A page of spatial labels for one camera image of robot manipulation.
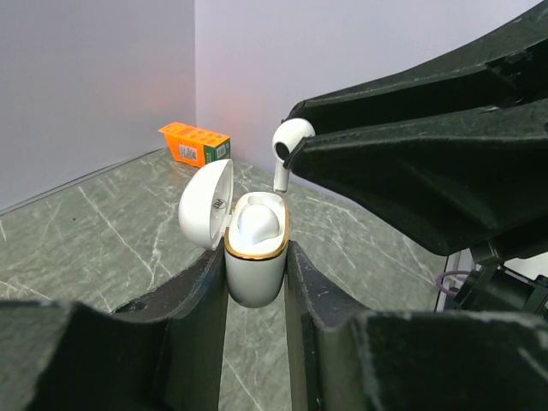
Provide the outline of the white earbud charging case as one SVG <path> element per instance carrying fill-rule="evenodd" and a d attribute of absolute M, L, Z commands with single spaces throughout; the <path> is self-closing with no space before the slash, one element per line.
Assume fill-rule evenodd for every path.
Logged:
<path fill-rule="evenodd" d="M 200 168 L 182 192 L 178 221 L 194 245 L 224 249 L 224 265 L 232 299 L 247 308 L 271 304 L 278 296 L 289 245 L 289 208 L 278 194 L 249 192 L 233 201 L 234 164 L 222 159 Z M 277 215 L 278 235 L 244 247 L 239 242 L 238 220 L 244 208 L 264 205 Z"/>

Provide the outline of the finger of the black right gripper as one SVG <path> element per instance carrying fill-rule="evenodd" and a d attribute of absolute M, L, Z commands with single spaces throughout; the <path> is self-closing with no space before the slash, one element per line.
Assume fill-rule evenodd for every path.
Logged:
<path fill-rule="evenodd" d="M 317 134 L 410 121 L 547 96 L 547 3 L 439 57 L 296 104 Z"/>
<path fill-rule="evenodd" d="M 544 100 L 305 138 L 285 165 L 438 255 L 547 249 Z"/>

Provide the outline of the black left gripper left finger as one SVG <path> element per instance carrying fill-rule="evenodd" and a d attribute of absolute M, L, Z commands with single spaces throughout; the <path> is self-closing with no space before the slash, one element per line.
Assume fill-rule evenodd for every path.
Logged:
<path fill-rule="evenodd" d="M 3 301 L 4 410 L 215 410 L 228 291 L 222 249 L 112 313 Z"/>

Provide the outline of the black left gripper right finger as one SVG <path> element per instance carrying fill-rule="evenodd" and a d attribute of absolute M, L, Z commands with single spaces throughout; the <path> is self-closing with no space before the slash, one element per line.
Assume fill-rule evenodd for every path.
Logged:
<path fill-rule="evenodd" d="M 284 279 L 295 410 L 544 410 L 547 324 L 525 313 L 374 311 L 296 242 Z"/>

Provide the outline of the white earbud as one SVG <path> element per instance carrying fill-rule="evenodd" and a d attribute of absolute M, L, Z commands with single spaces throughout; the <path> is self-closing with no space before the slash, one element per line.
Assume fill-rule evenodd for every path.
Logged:
<path fill-rule="evenodd" d="M 276 165 L 273 177 L 273 190 L 285 193 L 289 184 L 289 169 L 284 165 L 286 159 L 303 138 L 315 136 L 313 125 L 303 118 L 292 118 L 282 122 L 272 137 L 272 150 Z"/>
<path fill-rule="evenodd" d="M 239 216 L 239 242 L 244 247 L 276 237 L 279 229 L 277 215 L 266 205 L 248 205 Z"/>

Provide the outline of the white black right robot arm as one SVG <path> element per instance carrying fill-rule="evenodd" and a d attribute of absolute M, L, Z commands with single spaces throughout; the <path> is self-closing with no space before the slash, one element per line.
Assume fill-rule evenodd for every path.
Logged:
<path fill-rule="evenodd" d="M 457 308 L 547 314 L 547 5 L 398 74 L 308 98 L 281 170 L 363 206 L 428 251 L 469 250 Z"/>

